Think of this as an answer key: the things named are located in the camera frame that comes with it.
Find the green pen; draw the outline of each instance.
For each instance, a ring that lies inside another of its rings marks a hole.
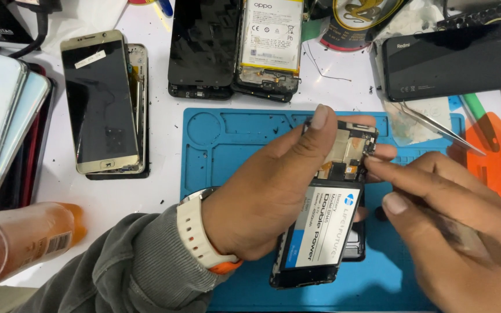
[[[462,102],[467,107],[468,111],[471,113],[475,122],[478,123],[480,130],[482,131],[484,138],[490,145],[492,152],[500,151],[500,143],[498,143],[498,138],[496,137],[496,132],[494,127],[492,127],[492,122],[490,117],[488,117],[487,112],[484,110],[483,105],[480,103],[479,98],[476,94],[466,94],[460,96]]]

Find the black phone screen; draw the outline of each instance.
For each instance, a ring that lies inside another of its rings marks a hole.
[[[100,51],[105,57],[75,68]],[[77,163],[137,155],[123,42],[66,50],[61,56]]]
[[[177,85],[228,86],[233,80],[238,0],[175,2],[168,79]]]

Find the black phone back cover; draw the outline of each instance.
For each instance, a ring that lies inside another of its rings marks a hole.
[[[382,53],[391,101],[501,89],[501,23],[390,38]]]

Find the sweater cuff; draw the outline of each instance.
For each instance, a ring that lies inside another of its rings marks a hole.
[[[229,277],[210,272],[186,249],[177,230],[177,205],[148,224],[133,249],[135,283],[146,299],[164,309],[186,306]]]

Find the ce mark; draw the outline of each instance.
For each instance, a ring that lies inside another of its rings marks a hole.
[[[415,87],[414,86],[411,86],[411,88],[402,87],[400,90],[401,90],[401,92],[405,93],[405,92],[415,91]]]

